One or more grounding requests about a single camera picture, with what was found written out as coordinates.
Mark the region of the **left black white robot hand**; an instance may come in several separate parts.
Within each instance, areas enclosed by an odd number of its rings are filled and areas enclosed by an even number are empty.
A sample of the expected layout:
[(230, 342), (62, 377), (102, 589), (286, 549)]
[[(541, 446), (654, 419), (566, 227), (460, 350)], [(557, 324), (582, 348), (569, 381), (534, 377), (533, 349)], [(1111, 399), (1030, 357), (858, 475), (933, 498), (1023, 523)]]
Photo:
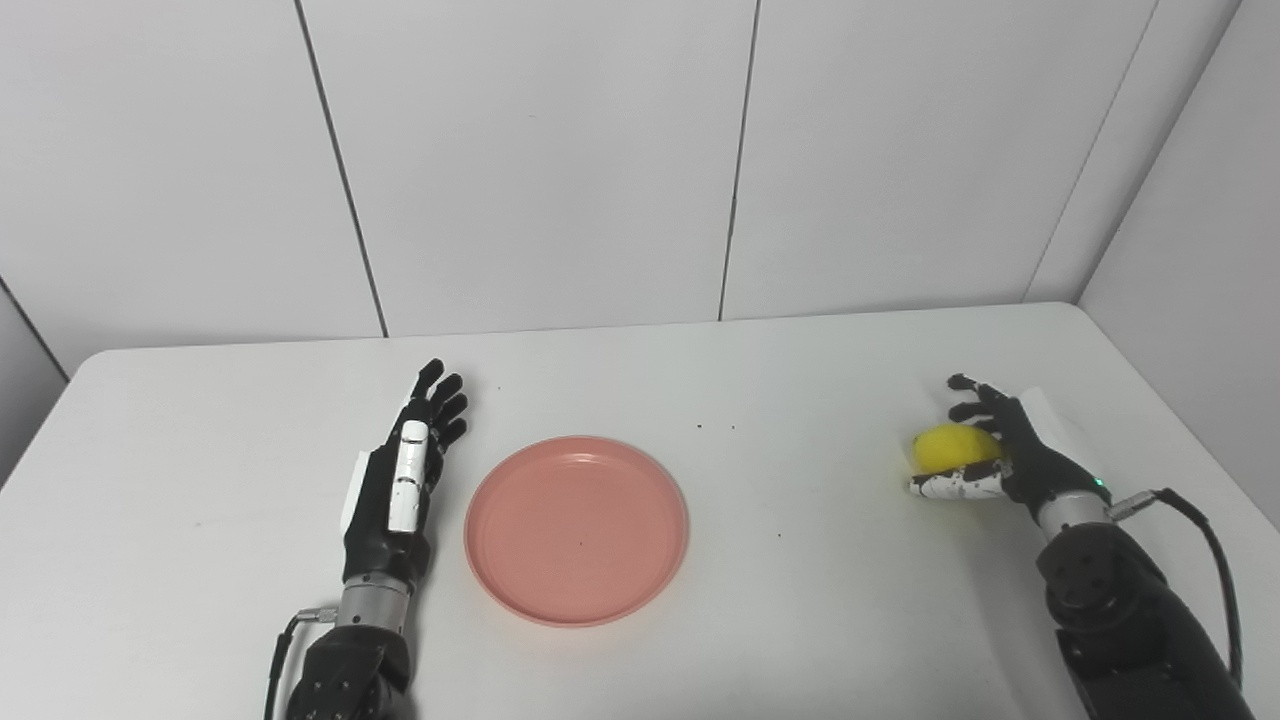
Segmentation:
[[(358, 491), (343, 534), (343, 580), (380, 573), (413, 589), (425, 577), (431, 555), (425, 530), (431, 495), (442, 478), (448, 448), (467, 430), (462, 418), (467, 406), (463, 378), (448, 374), (440, 359), (434, 357), (420, 369), (385, 441), (355, 471)], [(421, 421), (426, 428), (424, 483), (413, 529), (399, 533), (388, 529), (388, 512), (406, 421)]]

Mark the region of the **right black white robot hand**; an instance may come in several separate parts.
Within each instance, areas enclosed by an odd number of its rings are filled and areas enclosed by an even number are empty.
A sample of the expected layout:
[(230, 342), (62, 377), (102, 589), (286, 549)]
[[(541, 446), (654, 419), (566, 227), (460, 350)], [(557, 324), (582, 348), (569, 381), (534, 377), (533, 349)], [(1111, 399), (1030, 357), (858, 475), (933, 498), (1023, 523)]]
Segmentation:
[(910, 495), (932, 500), (1009, 498), (1024, 506), (1050, 534), (1062, 527), (1105, 521), (1112, 495), (1089, 469), (1087, 450), (1073, 441), (1043, 389), (1007, 395), (963, 373), (951, 375), (947, 386), (974, 396), (952, 406), (950, 419), (991, 434), (997, 454), (916, 474), (908, 482)]

